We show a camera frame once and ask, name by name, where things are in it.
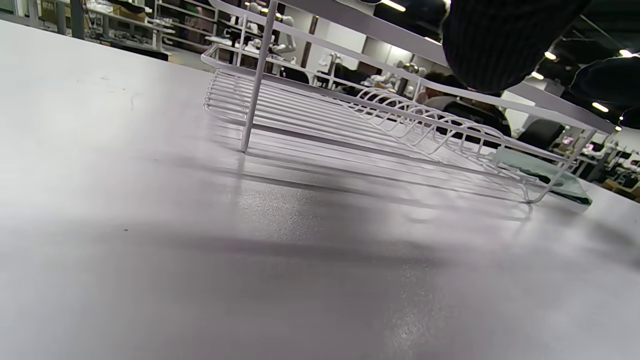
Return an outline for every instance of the green cloth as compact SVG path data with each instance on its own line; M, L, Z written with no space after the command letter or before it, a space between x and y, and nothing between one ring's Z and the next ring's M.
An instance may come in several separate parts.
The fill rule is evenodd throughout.
M523 152L503 147L491 153L490 156L499 163L516 168L527 175L537 177L545 184L549 184L551 179L560 171L554 164L547 163ZM551 192L584 205L591 205L593 202L582 188L582 185L580 185L578 178L569 172L565 172L556 181L551 188Z

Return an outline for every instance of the wire rack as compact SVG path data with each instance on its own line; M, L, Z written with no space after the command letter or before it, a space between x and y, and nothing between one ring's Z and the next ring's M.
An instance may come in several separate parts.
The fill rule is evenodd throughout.
M266 18L255 18L254 14L238 8L225 11L233 11L238 16L252 16L254 20L263 19L266 24L265 38L270 38L275 16L274 3L277 4L276 1L271 2ZM288 30L279 25L279 30ZM334 47L325 40L308 34L305 36L306 40L317 40L330 49ZM337 45L334 48L337 51L343 50ZM557 178L573 163L577 155L574 153L564 158L551 154L506 138L491 127L428 108L388 90L348 83L360 90L357 97L351 97L224 63L216 60L217 52L221 49L236 54L235 64L240 64L240 57L251 56L258 58L258 69L270 62L276 68L293 68L330 81L345 81L268 58L265 49L260 54L253 54L235 47L214 44L201 57L215 68L204 106L216 119L244 129L242 151L247 150L252 129L268 131L364 154L408 161L416 164L421 171L433 169L472 174L474 177L479 176L516 188L524 201L530 203L540 201L551 190ZM372 59L367 62L388 68L388 65ZM394 70L398 76L416 80L414 74L403 73L399 69L389 70ZM471 98L485 96L471 92L465 92L465 95L467 93ZM594 133L592 131L583 142L586 143ZM558 175L551 179L550 184L544 184L535 177L495 161L491 156L493 149L485 146L488 144L493 144L493 148L507 147L553 161L559 168Z

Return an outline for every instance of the gray tabletop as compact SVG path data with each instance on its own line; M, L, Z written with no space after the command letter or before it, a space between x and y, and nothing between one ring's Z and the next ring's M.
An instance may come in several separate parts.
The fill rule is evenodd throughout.
M3 359L639 357L635 202L259 132L243 156L210 74L5 22L0 47Z

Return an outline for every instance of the desk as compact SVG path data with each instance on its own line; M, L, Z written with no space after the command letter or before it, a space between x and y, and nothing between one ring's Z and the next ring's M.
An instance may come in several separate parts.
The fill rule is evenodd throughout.
M588 209L529 207L257 130L243 156L202 109L210 74L0 40L6 359L640 353L640 204L585 184Z

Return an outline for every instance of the ceiling light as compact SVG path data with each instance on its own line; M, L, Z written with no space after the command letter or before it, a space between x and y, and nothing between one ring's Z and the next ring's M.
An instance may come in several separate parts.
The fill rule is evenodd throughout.
M432 38L429 38L429 37L424 37L424 38L429 40L430 42L434 42L434 43L436 43L438 45L441 45L439 42L437 42L436 40L433 40Z
M391 6L392 8L394 8L394 9L400 11L400 12L405 12L406 11L406 8L404 6L398 5L398 4L394 3L391 0L382 0L382 3L387 5L387 6Z
M598 109L598 110L600 110L600 111L603 111L603 112L606 112L606 113L608 113L608 112L609 112L609 109L607 109L607 108L605 108L604 106L602 106L602 105L598 104L597 102L594 102L594 103L593 103L593 104L591 104L591 105L593 105L593 107L594 107L594 108L596 108L596 109Z

